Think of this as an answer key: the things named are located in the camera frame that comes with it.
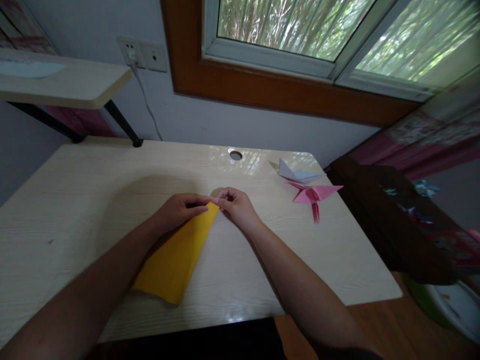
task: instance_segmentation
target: wooden window frame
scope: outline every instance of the wooden window frame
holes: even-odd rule
[[[422,104],[202,59],[203,2],[161,0],[173,90],[179,94],[385,127]]]

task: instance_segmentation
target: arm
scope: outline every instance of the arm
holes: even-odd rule
[[[376,352],[329,286],[258,217],[244,192],[228,187],[212,200],[249,237],[287,312],[315,349]]]
[[[163,234],[207,211],[202,205],[209,201],[209,197],[196,194],[176,194],[168,199],[42,307],[0,350],[0,359],[85,356],[152,245]]]

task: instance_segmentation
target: wall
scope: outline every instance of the wall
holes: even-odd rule
[[[161,43],[167,49],[159,0],[23,2],[64,56],[124,64],[117,35]],[[175,95],[170,67],[167,73],[140,70],[140,77],[166,141],[305,151],[327,166],[378,130],[373,126]],[[135,79],[113,100],[141,138],[157,139]],[[115,132],[125,136],[112,122],[110,119]]]
[[[68,139],[0,101],[0,206]]]
[[[427,177],[440,188],[433,202],[464,229],[480,230],[480,159]]]

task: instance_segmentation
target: black table leg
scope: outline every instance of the black table leg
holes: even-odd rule
[[[137,136],[135,131],[132,129],[130,124],[124,118],[124,116],[122,115],[118,107],[114,104],[114,102],[112,100],[109,100],[104,107],[108,111],[108,113],[111,115],[111,117],[116,121],[116,123],[120,125],[122,130],[128,135],[130,140],[133,142],[133,147],[134,148],[141,147],[144,140],[140,139]]]
[[[17,109],[23,111],[24,113],[30,115],[31,117],[37,119],[39,122],[65,135],[67,138],[70,138],[72,143],[74,144],[81,143],[85,139],[84,135],[76,133],[63,122],[58,121],[48,112],[43,111],[36,105],[10,101],[8,101],[8,103],[10,105],[13,105]]]

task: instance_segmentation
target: hand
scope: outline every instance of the hand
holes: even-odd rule
[[[194,193],[177,193],[169,198],[155,214],[147,221],[157,236],[179,227],[193,217],[208,210],[207,205],[212,200],[209,196]]]
[[[233,187],[224,188],[211,202],[218,205],[220,211],[227,211],[235,224],[247,233],[263,224],[249,196],[243,191]]]

